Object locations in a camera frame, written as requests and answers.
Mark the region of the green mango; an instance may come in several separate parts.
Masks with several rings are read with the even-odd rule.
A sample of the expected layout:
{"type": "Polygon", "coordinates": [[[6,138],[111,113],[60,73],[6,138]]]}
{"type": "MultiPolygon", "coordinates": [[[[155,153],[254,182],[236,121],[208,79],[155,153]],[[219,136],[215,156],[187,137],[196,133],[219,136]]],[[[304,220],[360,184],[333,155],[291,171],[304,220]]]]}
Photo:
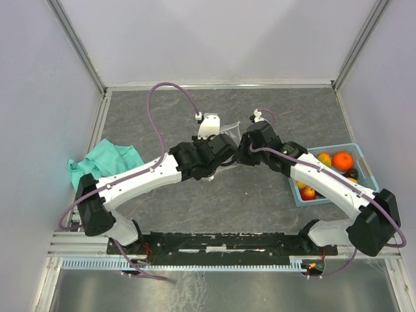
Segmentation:
{"type": "Polygon", "coordinates": [[[329,153],[320,153],[317,159],[327,167],[332,167],[332,157],[329,153]]]}

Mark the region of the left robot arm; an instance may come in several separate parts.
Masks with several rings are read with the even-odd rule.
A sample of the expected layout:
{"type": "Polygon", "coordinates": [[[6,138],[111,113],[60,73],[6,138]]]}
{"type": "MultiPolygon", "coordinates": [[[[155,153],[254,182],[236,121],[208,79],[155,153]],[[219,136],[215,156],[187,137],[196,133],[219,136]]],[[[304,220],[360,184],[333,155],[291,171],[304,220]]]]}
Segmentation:
{"type": "Polygon", "coordinates": [[[84,234],[106,235],[129,253],[138,253],[144,245],[139,226],[118,213],[117,208],[159,187],[211,177],[237,151],[238,146],[228,135],[211,135],[206,140],[181,142],[162,157],[122,174],[100,179],[84,175],[76,201],[84,234]]]}

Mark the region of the clear dotted zip bag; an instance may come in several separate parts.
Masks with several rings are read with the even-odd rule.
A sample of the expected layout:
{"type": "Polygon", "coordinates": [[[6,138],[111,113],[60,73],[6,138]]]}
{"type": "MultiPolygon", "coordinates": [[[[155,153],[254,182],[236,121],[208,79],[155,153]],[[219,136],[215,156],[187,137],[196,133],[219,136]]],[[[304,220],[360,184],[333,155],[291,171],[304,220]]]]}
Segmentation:
{"type": "Polygon", "coordinates": [[[241,141],[241,131],[240,131],[239,125],[240,125],[239,121],[229,124],[229,125],[223,125],[220,127],[220,134],[227,135],[236,144],[239,144],[241,141]]]}

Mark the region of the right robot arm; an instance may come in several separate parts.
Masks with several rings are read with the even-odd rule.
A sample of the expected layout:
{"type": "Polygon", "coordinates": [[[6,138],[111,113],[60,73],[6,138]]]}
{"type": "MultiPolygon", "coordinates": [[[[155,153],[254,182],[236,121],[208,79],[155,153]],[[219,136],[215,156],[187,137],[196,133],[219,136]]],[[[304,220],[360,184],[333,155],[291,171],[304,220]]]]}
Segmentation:
{"type": "Polygon", "coordinates": [[[301,145],[283,143],[264,120],[251,124],[242,135],[238,161],[249,166],[264,163],[274,172],[301,181],[347,215],[344,220],[308,223],[303,228],[305,234],[298,238],[299,249],[305,254],[323,246],[349,245],[374,257],[401,233],[397,200],[391,191],[376,192],[352,182],[301,145]]]}

